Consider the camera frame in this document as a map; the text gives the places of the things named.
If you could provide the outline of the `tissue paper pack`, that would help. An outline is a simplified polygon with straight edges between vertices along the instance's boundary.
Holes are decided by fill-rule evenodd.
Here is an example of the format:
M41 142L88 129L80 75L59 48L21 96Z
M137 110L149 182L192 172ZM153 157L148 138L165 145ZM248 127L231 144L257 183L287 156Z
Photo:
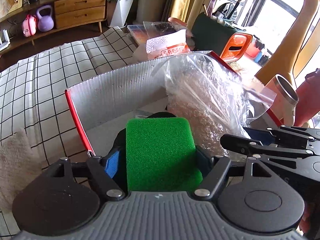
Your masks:
M161 57L189 53L186 41L186 30L150 38L141 44L133 53L133 58L138 62L153 60Z

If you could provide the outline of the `purple kettlebell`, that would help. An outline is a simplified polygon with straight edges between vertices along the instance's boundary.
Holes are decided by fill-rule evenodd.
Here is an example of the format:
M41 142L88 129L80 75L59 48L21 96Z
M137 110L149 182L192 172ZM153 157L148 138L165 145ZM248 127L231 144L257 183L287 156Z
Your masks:
M40 14L41 11L49 9L50 13L49 15L42 16ZM54 21L52 18L53 8L51 5L44 5L42 7L39 7L36 11L36 16L38 18L38 29L41 32L47 32L53 29L54 27Z

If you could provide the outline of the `pink small backpack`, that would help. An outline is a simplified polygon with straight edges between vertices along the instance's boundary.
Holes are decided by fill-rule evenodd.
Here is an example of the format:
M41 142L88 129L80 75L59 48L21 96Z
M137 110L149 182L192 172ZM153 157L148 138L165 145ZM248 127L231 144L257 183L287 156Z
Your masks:
M25 37L35 35L37 31L37 18L34 15L28 14L22 22L22 32Z

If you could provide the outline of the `beige fluffy towel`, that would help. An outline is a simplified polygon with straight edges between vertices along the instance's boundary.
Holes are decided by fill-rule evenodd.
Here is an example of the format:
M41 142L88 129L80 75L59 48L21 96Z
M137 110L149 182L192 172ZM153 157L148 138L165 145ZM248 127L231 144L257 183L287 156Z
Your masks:
M1 145L1 211L10 212L14 198L42 172L39 155L31 149L24 129Z

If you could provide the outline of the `green orange storage box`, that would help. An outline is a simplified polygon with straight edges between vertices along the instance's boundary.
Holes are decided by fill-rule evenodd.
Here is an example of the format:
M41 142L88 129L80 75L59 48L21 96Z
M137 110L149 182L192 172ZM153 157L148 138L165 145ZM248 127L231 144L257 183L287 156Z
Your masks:
M246 52L253 36L200 13L191 29L195 50L213 51L225 62L238 61Z

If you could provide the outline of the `green sponge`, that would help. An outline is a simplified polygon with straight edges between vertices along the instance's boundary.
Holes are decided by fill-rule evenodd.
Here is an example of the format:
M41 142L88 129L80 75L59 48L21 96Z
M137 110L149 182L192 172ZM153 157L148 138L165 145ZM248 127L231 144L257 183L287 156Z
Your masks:
M203 180L196 166L196 147L189 122L170 118L152 138L140 132L141 121L131 119L126 125L126 171L129 191L193 191Z

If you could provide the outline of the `tall green potted plant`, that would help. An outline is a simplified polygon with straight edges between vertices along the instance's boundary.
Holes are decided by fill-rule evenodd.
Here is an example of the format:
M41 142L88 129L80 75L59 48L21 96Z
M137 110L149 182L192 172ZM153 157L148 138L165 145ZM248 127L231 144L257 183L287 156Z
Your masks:
M109 28L126 25L133 0L107 0L107 25Z

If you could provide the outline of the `white steel tumbler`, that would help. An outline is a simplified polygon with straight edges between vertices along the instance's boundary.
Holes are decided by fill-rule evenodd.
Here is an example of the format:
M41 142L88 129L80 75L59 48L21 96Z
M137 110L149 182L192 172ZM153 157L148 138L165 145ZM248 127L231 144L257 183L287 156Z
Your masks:
M266 88L276 93L271 111L285 126L295 123L296 105L299 98L291 83L280 74L276 74L266 85Z

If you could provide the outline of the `red white cardboard box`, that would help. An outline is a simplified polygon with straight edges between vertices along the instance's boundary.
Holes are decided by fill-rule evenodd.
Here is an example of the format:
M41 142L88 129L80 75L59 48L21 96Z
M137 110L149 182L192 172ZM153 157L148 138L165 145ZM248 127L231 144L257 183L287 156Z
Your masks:
M195 53L210 56L228 70L232 70L211 51ZM153 113L168 111L164 76L155 77L152 71L157 64L169 57L100 74L66 90L71 115L89 156L107 155L117 134L125 128L130 119L145 118ZM280 124L269 108L265 114L251 122L249 127L276 128Z

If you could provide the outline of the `white wifi router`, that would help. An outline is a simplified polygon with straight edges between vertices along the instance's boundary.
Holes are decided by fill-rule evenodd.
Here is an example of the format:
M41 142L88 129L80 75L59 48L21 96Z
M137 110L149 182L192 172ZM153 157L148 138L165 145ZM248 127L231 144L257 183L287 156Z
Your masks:
M6 29L2 31L2 38L0 38L0 51L5 50L10 45L10 38Z

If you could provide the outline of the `clear plastic compartment box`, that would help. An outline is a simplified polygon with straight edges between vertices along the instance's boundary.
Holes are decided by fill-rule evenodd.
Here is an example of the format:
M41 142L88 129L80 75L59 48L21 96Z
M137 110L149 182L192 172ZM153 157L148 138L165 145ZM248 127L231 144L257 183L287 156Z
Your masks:
M136 44L144 44L148 39L172 34L177 31L174 24L170 22L146 22L143 24L127 25L131 37Z

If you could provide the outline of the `bubble wrap sheet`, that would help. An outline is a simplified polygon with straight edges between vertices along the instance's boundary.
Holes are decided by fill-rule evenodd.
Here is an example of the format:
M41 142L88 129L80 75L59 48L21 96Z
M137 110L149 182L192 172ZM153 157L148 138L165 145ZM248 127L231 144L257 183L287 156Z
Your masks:
M220 145L224 134L248 138L245 128L272 106L276 93L255 77L242 79L217 60L201 53L169 57L155 66L164 76L168 111L189 121L195 144L210 155L243 161L243 154Z

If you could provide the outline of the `wooden TV cabinet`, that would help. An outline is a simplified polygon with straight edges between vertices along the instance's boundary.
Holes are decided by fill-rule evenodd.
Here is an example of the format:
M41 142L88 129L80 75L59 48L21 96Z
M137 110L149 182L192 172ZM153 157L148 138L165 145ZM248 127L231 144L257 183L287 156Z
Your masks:
M10 44L1 51L1 55L26 43L34 43L38 38L81 25L98 23L99 30L102 31L101 23L107 18L107 0L39 0L8 13L1 18L1 25L24 20L27 14L37 17L49 14L54 26L46 32L37 30L30 37L17 34L10 39Z

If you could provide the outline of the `white checkered tablecloth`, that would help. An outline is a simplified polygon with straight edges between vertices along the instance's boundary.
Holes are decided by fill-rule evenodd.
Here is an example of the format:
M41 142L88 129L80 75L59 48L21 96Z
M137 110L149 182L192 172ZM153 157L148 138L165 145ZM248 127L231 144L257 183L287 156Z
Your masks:
M136 45L118 27L97 37L49 46L1 72L1 141L24 130L39 165L84 161L65 90L132 63Z

